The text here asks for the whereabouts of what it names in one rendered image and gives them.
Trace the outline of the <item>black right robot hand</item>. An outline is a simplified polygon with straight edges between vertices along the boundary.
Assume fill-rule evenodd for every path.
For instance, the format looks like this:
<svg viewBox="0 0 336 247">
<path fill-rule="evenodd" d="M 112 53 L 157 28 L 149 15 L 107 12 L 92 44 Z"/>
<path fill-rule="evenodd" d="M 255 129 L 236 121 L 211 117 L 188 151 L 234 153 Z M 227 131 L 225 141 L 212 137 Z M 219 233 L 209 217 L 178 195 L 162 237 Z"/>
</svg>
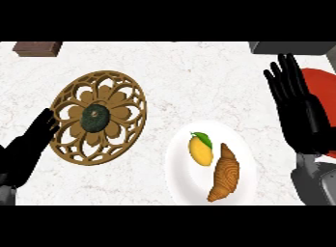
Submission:
<svg viewBox="0 0 336 247">
<path fill-rule="evenodd" d="M 296 153 L 336 151 L 336 126 L 330 125 L 317 96 L 309 92 L 303 73 L 290 53 L 277 55 L 277 63 L 264 70 L 275 103 L 281 133 Z"/>
</svg>

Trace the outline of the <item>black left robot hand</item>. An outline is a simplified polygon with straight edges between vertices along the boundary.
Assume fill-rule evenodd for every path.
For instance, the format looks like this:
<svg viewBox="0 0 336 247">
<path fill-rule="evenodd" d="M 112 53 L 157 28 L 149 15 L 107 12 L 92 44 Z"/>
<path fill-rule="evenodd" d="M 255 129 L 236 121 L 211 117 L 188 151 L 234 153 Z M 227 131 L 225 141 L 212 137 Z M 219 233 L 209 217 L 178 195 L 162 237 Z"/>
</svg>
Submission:
<svg viewBox="0 0 336 247">
<path fill-rule="evenodd" d="M 25 185 L 41 152 L 59 129 L 54 112 L 45 108 L 25 134 L 11 141 L 7 147 L 0 145 L 0 187 L 5 185 L 19 188 Z"/>
</svg>

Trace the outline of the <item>red bowl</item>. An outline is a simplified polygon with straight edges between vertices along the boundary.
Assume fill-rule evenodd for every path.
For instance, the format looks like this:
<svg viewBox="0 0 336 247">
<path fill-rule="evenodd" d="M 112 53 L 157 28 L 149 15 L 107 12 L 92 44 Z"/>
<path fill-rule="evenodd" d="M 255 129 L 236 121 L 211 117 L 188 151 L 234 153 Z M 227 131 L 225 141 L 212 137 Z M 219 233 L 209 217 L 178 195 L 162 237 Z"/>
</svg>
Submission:
<svg viewBox="0 0 336 247">
<path fill-rule="evenodd" d="M 327 156 L 336 158 L 336 75 L 321 69 L 302 69 L 309 93 L 317 97 L 329 127 L 320 132 L 318 140 L 327 146 Z"/>
</svg>

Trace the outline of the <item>yellow lemon with green leaf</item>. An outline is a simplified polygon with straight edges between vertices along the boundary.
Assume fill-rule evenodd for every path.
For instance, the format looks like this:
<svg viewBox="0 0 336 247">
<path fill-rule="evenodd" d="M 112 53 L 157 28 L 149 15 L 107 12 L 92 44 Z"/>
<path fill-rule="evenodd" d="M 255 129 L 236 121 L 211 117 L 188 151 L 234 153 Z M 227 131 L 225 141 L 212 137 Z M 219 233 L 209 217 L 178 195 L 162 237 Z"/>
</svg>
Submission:
<svg viewBox="0 0 336 247">
<path fill-rule="evenodd" d="M 212 143 L 208 135 L 193 132 L 188 140 L 188 154 L 200 166 L 209 166 L 213 160 Z"/>
</svg>

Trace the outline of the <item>white plate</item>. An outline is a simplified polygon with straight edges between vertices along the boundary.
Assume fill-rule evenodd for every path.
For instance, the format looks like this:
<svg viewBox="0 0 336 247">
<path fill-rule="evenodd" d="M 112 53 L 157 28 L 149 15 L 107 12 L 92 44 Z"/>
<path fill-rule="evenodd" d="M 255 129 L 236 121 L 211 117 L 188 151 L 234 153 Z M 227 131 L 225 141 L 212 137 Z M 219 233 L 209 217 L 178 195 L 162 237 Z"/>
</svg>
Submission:
<svg viewBox="0 0 336 247">
<path fill-rule="evenodd" d="M 188 153 L 188 140 L 194 132 L 205 133 L 212 143 L 213 159 L 200 166 Z M 239 181 L 234 191 L 224 199 L 206 200 L 213 186 L 213 172 L 225 144 L 239 162 Z M 234 130 L 219 122 L 197 121 L 177 132 L 165 155 L 165 177 L 171 197 L 177 205 L 250 205 L 256 192 L 256 162 L 247 144 Z"/>
</svg>

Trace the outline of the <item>dark green round squash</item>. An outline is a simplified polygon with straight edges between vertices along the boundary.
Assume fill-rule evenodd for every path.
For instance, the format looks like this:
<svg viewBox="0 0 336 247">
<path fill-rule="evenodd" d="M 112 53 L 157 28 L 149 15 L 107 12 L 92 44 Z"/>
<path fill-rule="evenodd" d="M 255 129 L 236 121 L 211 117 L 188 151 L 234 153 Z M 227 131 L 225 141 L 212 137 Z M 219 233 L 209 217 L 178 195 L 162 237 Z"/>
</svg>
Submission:
<svg viewBox="0 0 336 247">
<path fill-rule="evenodd" d="M 82 111 L 79 123 L 87 132 L 100 132 L 109 123 L 109 111 L 106 107 L 91 104 Z"/>
</svg>

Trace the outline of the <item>brown carved wooden trivet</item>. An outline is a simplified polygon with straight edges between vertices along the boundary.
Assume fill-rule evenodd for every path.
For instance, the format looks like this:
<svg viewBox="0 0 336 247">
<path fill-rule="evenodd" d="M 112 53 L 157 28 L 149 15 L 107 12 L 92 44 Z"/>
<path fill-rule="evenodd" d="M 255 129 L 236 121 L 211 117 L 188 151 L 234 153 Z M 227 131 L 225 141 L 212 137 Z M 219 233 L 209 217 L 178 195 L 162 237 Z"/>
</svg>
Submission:
<svg viewBox="0 0 336 247">
<path fill-rule="evenodd" d="M 134 145 L 147 120 L 147 101 L 137 81 L 100 70 L 78 77 L 51 104 L 60 130 L 50 142 L 67 162 L 92 166 L 112 161 Z"/>
</svg>

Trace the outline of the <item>dark grey appliance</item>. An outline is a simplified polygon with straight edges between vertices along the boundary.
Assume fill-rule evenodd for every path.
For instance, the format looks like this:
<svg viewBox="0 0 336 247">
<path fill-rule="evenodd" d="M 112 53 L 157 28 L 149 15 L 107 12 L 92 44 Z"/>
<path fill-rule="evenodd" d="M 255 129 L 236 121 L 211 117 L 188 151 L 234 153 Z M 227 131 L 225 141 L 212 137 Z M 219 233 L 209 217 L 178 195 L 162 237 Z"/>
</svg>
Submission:
<svg viewBox="0 0 336 247">
<path fill-rule="evenodd" d="M 336 41 L 252 41 L 249 49 L 253 54 L 324 55 Z"/>
</svg>

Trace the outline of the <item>brown croissant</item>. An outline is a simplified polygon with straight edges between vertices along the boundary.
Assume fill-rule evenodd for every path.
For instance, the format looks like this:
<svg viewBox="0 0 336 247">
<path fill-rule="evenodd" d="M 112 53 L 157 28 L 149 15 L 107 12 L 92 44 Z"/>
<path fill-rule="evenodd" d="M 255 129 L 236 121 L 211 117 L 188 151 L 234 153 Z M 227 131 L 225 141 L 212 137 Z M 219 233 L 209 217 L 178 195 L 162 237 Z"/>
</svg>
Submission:
<svg viewBox="0 0 336 247">
<path fill-rule="evenodd" d="M 221 157 L 213 171 L 213 186 L 206 200 L 215 202 L 234 192 L 239 182 L 239 162 L 225 144 L 221 144 Z"/>
</svg>

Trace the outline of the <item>brown wooden block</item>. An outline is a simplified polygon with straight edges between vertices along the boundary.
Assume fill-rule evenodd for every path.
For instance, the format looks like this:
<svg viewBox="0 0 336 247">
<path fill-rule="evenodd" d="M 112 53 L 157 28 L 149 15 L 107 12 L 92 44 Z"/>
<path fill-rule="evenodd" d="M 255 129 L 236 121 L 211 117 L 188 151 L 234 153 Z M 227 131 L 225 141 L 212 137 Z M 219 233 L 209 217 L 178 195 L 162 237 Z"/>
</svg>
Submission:
<svg viewBox="0 0 336 247">
<path fill-rule="evenodd" d="M 56 57 L 61 44 L 60 41 L 19 41 L 13 51 L 20 57 Z"/>
</svg>

